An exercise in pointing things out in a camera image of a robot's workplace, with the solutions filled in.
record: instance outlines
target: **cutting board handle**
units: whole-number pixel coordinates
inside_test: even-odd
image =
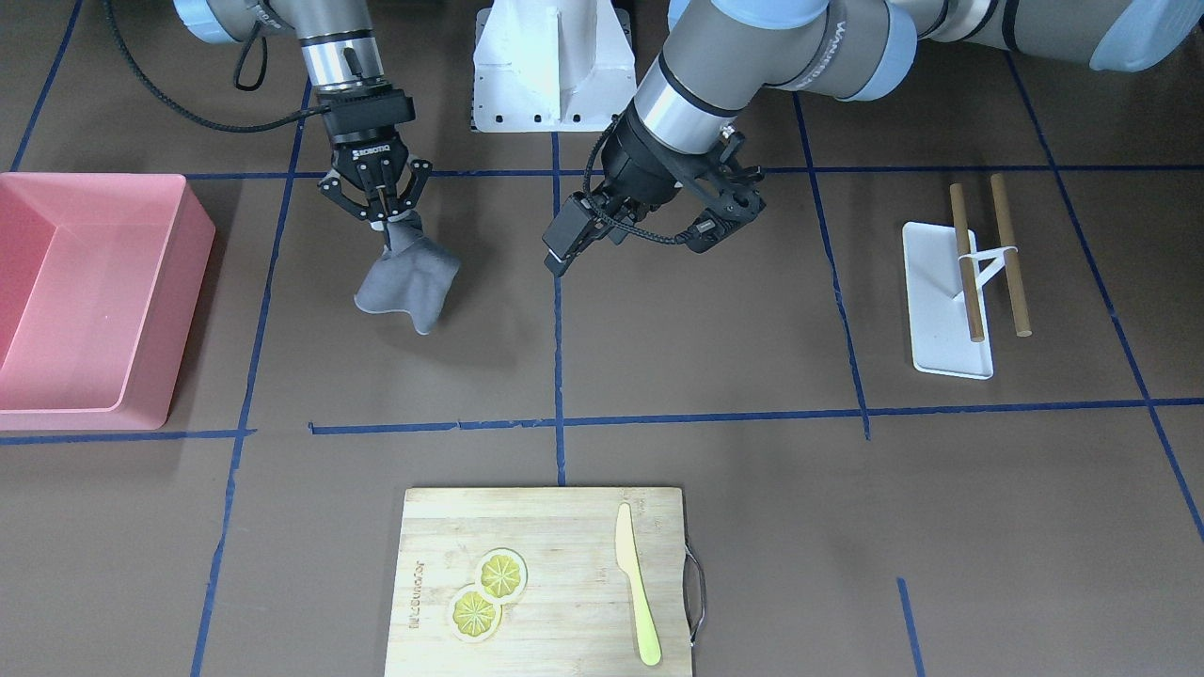
[[[698,561],[698,558],[694,554],[694,549],[690,548],[689,540],[685,542],[685,565],[694,567],[696,579],[698,581],[698,619],[690,620],[689,578],[686,576],[681,577],[681,599],[685,600],[685,619],[690,623],[690,648],[694,648],[698,641],[698,631],[702,630],[702,624],[707,622],[707,577],[702,572],[702,563]]]

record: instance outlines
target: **metal handle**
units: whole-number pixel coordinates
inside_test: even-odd
[[[703,623],[707,622],[707,577],[702,572],[702,563],[698,558],[694,555],[694,551],[690,549],[690,542],[685,543],[685,564],[692,564],[694,570],[698,573],[698,620],[690,623],[690,647],[698,640],[698,631],[702,630]],[[683,595],[681,599],[685,600],[685,618],[690,622],[690,591],[685,589],[685,583],[683,582]]]

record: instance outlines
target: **brown floor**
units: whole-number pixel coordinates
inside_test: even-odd
[[[288,40],[242,94],[236,48],[117,6],[185,105],[301,101]],[[879,102],[762,93],[755,224],[600,243],[557,287],[539,235],[595,136],[468,130],[477,8],[373,4],[464,260],[421,337],[352,305],[380,243],[314,189],[318,122],[201,129],[99,2],[0,5],[0,158],[187,173],[219,230],[164,431],[0,436],[0,676],[377,677],[405,489],[557,482],[684,488],[700,677],[1204,672],[1204,36],[1138,75],[925,43]],[[642,71],[663,2],[636,27]],[[948,223],[954,181],[992,223],[993,170],[1034,336],[1001,284],[995,378],[919,373],[899,229]]]

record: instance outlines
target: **wooden dowel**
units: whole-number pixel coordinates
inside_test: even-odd
[[[970,253],[970,231],[966,218],[966,194],[962,193],[962,184],[955,183],[949,187],[949,200],[954,205],[954,228],[957,231],[957,255],[964,257]],[[974,259],[958,259],[962,271],[962,292],[966,296],[966,322],[969,323],[970,340],[981,343],[986,340],[986,331],[982,328],[982,308],[979,305],[978,263]]]
[[[1011,207],[1008,205],[1008,189],[1003,184],[1002,173],[991,175],[991,195],[995,198],[995,218],[999,222],[999,246],[1015,247],[1016,231],[1011,226]],[[1025,281],[1020,277],[1020,254],[1015,249],[1008,249],[1003,260],[1007,264],[1004,270],[1008,273],[1008,294],[1011,295],[1011,318],[1016,324],[1016,336],[1032,336]]]

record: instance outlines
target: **lemon slice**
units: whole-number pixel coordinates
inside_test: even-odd
[[[526,563],[519,553],[508,548],[489,551],[477,566],[477,585],[480,596],[486,600],[509,604],[526,588]]]
[[[476,585],[468,585],[452,597],[448,616],[456,638],[483,642],[502,623],[502,607],[483,597]]]

